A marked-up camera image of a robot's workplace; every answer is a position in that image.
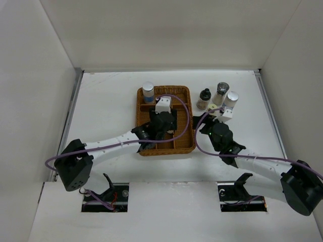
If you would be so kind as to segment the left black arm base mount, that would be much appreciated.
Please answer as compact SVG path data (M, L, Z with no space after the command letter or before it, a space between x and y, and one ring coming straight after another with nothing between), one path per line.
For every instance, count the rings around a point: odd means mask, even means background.
M109 183L107 190L102 194L79 189L83 195L81 212L89 213L119 213L128 211L129 183L113 183L107 174L103 174Z

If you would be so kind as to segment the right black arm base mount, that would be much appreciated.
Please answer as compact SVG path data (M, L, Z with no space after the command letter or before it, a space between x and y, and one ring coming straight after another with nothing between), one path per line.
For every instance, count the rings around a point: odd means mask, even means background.
M252 176L251 173L244 173L235 181L218 183L222 212L267 212L264 197L252 196L244 187L247 180Z

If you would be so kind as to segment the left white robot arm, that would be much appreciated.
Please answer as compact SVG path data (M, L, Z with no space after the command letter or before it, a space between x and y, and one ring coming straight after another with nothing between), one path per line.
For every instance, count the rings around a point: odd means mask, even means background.
M83 143L71 141L63 150L64 157L58 158L54 166L65 190L75 191L94 182L91 170L94 166L124 154L139 153L153 149L155 141L165 140L167 132L177 129L177 110L156 113L149 110L150 121L133 128L127 133L104 141Z

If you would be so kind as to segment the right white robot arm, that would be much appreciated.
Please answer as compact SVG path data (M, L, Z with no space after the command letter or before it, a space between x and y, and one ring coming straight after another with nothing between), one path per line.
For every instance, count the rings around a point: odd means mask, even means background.
M271 197L287 203L297 213L309 216L322 200L322 175L305 161L263 157L233 140L229 126L204 113L193 117L195 133L207 135L217 156L226 165L247 172L234 186L235 196Z

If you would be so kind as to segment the clear-top pepper grinder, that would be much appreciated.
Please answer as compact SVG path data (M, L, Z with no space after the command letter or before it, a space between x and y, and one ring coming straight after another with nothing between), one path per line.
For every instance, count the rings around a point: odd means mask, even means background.
M215 104L218 107L222 106L222 104L224 103L224 99L226 97L226 93L228 92L229 88L230 88L230 86L228 83L219 82L217 85L216 93L214 94L214 96L212 98L213 104Z

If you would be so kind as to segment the yellow-capped white bottle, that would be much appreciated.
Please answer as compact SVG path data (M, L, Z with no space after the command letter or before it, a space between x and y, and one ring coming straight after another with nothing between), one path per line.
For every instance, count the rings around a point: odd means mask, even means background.
M215 104L209 104L208 105L208 114L216 117L218 115L218 108L219 107Z

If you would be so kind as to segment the black-capped glass spice bottle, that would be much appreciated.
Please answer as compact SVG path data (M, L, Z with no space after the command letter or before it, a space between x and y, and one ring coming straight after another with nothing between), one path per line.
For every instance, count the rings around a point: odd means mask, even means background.
M211 99L211 92L208 88L205 88L199 94L199 99L196 103L197 108L199 108L200 110L207 109L210 99Z

